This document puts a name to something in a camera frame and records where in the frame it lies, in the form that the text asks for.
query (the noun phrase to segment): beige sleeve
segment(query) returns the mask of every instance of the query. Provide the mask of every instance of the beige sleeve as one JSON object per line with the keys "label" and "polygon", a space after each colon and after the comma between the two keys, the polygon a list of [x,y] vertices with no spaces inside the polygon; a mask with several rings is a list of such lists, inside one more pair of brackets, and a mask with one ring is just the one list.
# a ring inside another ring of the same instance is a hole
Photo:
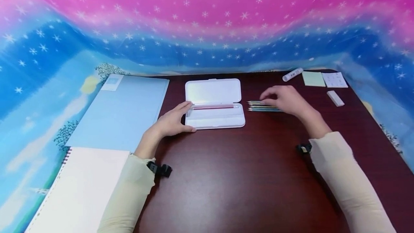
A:
{"label": "beige sleeve", "polygon": [[374,188],[342,135],[330,132],[323,138],[310,140],[310,143],[312,162],[341,206],[351,232],[395,232]]}
{"label": "beige sleeve", "polygon": [[140,159],[130,155],[122,169],[114,192],[106,205],[97,233],[132,233],[147,195],[155,185],[155,174],[147,163],[155,159]]}

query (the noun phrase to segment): wrist strap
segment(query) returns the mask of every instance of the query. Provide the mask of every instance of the wrist strap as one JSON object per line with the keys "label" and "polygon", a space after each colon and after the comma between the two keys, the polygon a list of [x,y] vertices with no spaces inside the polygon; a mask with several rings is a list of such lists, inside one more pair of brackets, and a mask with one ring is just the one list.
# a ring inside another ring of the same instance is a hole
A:
{"label": "wrist strap", "polygon": [[147,167],[155,173],[155,175],[164,176],[166,178],[170,177],[172,168],[169,165],[163,164],[162,166],[157,165],[156,163],[150,161],[147,163]]}
{"label": "wrist strap", "polygon": [[302,155],[309,154],[311,149],[312,146],[310,144],[299,144],[296,146],[296,150]]}

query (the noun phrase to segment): blue folder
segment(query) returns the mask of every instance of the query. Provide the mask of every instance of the blue folder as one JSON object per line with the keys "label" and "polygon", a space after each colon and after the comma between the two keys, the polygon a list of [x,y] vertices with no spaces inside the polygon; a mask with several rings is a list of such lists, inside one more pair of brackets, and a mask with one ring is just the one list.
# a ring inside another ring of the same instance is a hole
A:
{"label": "blue folder", "polygon": [[112,74],[66,146],[134,152],[160,115],[169,80]]}

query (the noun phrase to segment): hand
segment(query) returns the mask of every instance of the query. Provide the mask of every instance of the hand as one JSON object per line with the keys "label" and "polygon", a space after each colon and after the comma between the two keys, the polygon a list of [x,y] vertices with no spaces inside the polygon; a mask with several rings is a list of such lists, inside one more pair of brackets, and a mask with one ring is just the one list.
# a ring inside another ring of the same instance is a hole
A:
{"label": "hand", "polygon": [[161,116],[149,130],[157,132],[161,137],[173,136],[181,132],[196,132],[195,128],[181,123],[181,117],[190,110],[192,105],[190,101],[180,103]]}
{"label": "hand", "polygon": [[[277,99],[268,99],[271,95],[277,95]],[[266,89],[260,96],[265,105],[279,108],[298,118],[303,118],[316,110],[296,91],[293,86],[272,86]]]}

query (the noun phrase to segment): dark red table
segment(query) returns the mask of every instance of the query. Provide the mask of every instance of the dark red table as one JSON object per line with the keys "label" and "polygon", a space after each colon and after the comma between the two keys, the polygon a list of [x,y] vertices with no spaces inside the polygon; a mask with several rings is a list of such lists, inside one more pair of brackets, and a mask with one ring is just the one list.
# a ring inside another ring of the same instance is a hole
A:
{"label": "dark red table", "polygon": [[345,102],[338,108],[329,89],[305,87],[302,76],[284,83],[285,73],[166,77],[161,114],[185,100],[187,81],[238,78],[246,125],[164,139],[156,157],[174,171],[156,180],[135,232],[348,232],[329,191],[294,148],[308,140],[302,124],[284,113],[247,111],[246,101],[258,100],[267,87],[288,84],[342,133],[397,232],[413,232],[414,175],[355,92],[336,88]]}

